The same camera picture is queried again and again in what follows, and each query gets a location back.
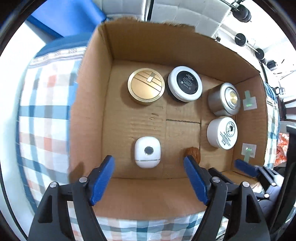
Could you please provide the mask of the white round jar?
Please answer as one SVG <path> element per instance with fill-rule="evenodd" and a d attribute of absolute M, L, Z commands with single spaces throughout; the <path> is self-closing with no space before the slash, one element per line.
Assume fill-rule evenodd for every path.
<path fill-rule="evenodd" d="M 215 148 L 232 149 L 237 137 L 238 128 L 231 117 L 216 118 L 207 127 L 207 140 Z"/>

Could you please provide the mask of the brown walnut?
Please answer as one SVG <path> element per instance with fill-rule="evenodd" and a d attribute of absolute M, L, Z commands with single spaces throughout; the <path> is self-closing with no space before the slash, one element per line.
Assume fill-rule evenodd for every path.
<path fill-rule="evenodd" d="M 200 164 L 201 161 L 201 153 L 200 150 L 196 147 L 190 147 L 190 148 L 186 148 L 184 151 L 184 157 L 186 156 L 192 156 L 195 161 Z"/>

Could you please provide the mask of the silver round tin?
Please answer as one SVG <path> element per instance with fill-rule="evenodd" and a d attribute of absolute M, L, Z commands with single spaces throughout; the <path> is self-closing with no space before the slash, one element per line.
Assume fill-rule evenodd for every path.
<path fill-rule="evenodd" d="M 234 85 L 222 83 L 209 90 L 208 107 L 215 116 L 232 116 L 240 110 L 240 96 Z"/>

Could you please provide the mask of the white rounded square case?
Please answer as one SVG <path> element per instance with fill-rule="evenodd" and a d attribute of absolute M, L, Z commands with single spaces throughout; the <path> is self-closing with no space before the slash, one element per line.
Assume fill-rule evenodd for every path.
<path fill-rule="evenodd" d="M 143 169 L 151 169 L 161 161 L 161 143 L 155 137 L 141 137 L 134 145 L 135 163 Z"/>

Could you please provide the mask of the white black lid jar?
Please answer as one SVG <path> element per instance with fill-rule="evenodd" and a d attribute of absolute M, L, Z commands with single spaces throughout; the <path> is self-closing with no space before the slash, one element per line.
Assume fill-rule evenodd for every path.
<path fill-rule="evenodd" d="M 175 67 L 168 75 L 168 87 L 172 95 L 181 102 L 200 98 L 203 85 L 199 75 L 186 66 Z"/>

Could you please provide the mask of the cardboard box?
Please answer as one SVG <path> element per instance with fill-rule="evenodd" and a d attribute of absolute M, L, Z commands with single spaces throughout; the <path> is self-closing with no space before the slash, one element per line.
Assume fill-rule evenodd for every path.
<path fill-rule="evenodd" d="M 133 71 L 152 68 L 167 78 L 177 66 L 195 70 L 203 82 L 197 101 L 181 103 L 167 93 L 150 105 L 136 103 L 127 88 Z M 215 115 L 207 104 L 209 90 L 232 83 L 242 99 L 245 92 L 257 107 L 235 117 L 238 140 L 230 150 L 212 147 L 207 126 Z M 201 166 L 245 177 L 234 167 L 243 144 L 256 145 L 253 165 L 265 164 L 267 145 L 266 91 L 259 71 L 236 52 L 191 27 L 118 19 L 100 25 L 92 35 L 78 77 L 70 113 L 70 180 L 88 175 L 111 155 L 115 170 L 97 216 L 130 220 L 181 217 L 205 209 L 183 166 L 186 148 L 197 147 Z M 141 137 L 161 143 L 161 161 L 151 169 L 134 160 Z"/>

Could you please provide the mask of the gold round tin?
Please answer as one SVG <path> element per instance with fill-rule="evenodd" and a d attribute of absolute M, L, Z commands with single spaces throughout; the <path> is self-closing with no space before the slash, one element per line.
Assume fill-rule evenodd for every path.
<path fill-rule="evenodd" d="M 129 76 L 127 88 L 134 101 L 150 105 L 163 96 L 166 87 L 164 78 L 156 70 L 140 68 Z"/>

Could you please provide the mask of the orange white cloth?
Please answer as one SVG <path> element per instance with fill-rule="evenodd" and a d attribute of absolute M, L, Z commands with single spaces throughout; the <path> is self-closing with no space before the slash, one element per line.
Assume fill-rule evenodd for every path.
<path fill-rule="evenodd" d="M 287 161 L 287 150 L 289 143 L 289 134 L 279 133 L 276 149 L 276 161 L 275 165 L 278 166 Z"/>

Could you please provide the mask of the barbell on floor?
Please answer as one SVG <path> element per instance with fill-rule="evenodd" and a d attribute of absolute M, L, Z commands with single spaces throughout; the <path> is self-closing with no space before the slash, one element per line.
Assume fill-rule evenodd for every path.
<path fill-rule="evenodd" d="M 249 47 L 250 49 L 252 49 L 254 52 L 255 52 L 255 56 L 258 60 L 262 61 L 264 60 L 265 58 L 265 52 L 260 49 L 260 48 L 255 48 L 255 47 L 252 47 L 249 43 L 248 43 L 248 40 L 247 38 L 245 37 L 245 35 L 243 35 L 242 33 L 237 33 L 235 36 L 234 36 L 234 41 L 236 43 L 236 45 L 240 46 L 240 47 L 244 47 L 244 46 L 247 46 Z"/>

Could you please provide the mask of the plaid tablecloth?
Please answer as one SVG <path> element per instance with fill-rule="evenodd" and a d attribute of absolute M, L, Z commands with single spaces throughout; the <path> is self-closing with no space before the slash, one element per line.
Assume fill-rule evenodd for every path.
<path fill-rule="evenodd" d="M 77 77 L 90 33 L 56 39 L 45 45 L 26 69 L 18 111 L 18 165 L 26 197 L 33 209 L 53 181 L 70 180 L 70 113 Z M 267 145 L 265 166 L 273 167 L 279 129 L 278 104 L 272 88 L 266 91 Z M 254 97 L 250 95 L 256 109 Z M 158 220 L 98 216 L 108 240 L 190 240 L 203 211 Z"/>

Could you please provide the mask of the barbell on rack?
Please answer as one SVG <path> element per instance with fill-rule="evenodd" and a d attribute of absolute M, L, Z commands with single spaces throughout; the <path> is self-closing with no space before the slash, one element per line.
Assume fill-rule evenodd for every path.
<path fill-rule="evenodd" d="M 242 4 L 244 0 L 233 1 L 232 3 L 229 3 L 225 0 L 220 1 L 230 7 L 230 10 L 234 18 L 236 18 L 240 22 L 248 23 L 251 20 L 250 10 Z"/>

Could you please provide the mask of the grey cushioned chair right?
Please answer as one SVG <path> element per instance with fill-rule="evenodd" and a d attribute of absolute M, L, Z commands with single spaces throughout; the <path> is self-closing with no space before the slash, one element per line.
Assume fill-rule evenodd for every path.
<path fill-rule="evenodd" d="M 230 9 L 218 0 L 154 1 L 151 21 L 192 26 L 195 32 L 213 37 Z"/>

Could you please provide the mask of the grey cushioned chair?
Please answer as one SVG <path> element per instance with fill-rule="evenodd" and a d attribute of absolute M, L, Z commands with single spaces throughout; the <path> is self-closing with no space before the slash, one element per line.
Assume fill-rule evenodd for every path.
<path fill-rule="evenodd" d="M 108 18 L 133 17 L 145 21 L 151 1 L 147 0 L 93 0 Z"/>
<path fill-rule="evenodd" d="M 195 32 L 213 37 L 230 9 L 218 0 L 154 1 L 151 21 L 192 26 Z"/>

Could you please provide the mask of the blue folded mat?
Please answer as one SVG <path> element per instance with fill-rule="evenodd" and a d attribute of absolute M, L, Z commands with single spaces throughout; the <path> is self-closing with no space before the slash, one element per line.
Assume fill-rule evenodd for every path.
<path fill-rule="evenodd" d="M 93 32 L 107 19 L 93 1 L 48 0 L 27 21 L 55 38 Z"/>

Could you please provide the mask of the grey cushioned chair left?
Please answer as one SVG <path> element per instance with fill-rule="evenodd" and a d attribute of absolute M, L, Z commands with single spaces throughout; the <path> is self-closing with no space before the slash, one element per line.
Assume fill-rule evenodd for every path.
<path fill-rule="evenodd" d="M 145 21 L 151 1 L 147 0 L 93 0 L 108 18 L 133 17 Z"/>

